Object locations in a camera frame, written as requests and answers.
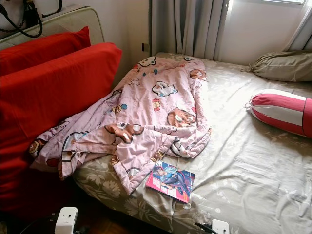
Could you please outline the pink cartoon print blanket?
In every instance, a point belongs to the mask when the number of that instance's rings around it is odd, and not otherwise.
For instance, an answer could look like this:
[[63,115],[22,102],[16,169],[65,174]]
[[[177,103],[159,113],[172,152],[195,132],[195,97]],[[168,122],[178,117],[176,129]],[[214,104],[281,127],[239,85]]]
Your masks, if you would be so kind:
[[163,156],[193,158],[205,149],[208,85],[198,58],[146,58],[109,95],[40,134],[28,150],[31,167],[64,180],[84,163],[109,156],[131,194]]

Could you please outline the colourful comic book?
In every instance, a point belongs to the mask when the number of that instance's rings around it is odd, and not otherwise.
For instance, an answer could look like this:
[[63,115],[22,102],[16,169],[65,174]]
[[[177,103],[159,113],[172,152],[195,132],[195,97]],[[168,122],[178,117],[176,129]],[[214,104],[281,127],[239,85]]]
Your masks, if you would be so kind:
[[146,186],[183,203],[189,203],[195,174],[158,161],[154,165]]

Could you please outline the white quilted mattress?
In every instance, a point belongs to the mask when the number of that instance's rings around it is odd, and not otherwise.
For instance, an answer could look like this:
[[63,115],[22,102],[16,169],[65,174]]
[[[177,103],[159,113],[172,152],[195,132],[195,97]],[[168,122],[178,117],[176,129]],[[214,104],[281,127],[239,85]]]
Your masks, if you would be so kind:
[[[40,38],[59,33],[75,33],[84,27],[89,27],[91,44],[105,42],[98,14],[92,7],[81,7],[79,9],[49,18],[43,21],[42,26],[43,32]],[[27,28],[24,31],[29,34],[37,34],[39,27],[37,25]],[[0,49],[6,49],[13,45],[22,44],[34,39],[35,38],[27,37],[21,33],[11,34],[0,40]]]

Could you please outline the grey curtain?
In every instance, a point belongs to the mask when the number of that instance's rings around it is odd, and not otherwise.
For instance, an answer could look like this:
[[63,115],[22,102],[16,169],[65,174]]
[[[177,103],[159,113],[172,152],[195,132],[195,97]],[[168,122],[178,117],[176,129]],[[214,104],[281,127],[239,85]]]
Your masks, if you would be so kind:
[[303,18],[282,49],[283,52],[301,50],[312,50],[312,0],[306,0]]
[[149,0],[150,55],[218,60],[230,0]]

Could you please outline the beige floral bed sheet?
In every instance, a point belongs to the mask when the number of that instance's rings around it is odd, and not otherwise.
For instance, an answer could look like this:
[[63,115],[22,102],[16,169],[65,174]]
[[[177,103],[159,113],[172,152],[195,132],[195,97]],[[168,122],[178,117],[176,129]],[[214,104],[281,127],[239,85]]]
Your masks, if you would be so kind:
[[226,221],[233,234],[312,234],[312,139],[260,122],[246,104],[277,89],[312,98],[312,82],[261,78],[245,65],[204,60],[209,75],[209,145],[193,159],[165,162],[195,174],[195,208],[140,185],[128,195],[108,157],[88,162],[73,178],[110,209],[174,234],[198,234],[197,223]]

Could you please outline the red white blue bolster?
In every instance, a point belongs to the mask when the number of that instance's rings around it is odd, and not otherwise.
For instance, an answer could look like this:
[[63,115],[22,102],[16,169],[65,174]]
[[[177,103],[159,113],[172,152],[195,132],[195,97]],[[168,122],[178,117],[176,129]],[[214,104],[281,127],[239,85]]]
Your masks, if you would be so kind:
[[312,98],[263,89],[250,99],[248,112],[268,125],[312,138]]

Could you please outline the beige floral pillow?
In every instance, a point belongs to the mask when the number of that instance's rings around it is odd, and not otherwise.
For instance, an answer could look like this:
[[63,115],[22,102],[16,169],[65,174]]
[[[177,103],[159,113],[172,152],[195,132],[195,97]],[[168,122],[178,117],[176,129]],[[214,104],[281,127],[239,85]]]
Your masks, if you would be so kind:
[[312,81],[312,50],[266,53],[250,64],[249,71],[277,81]]

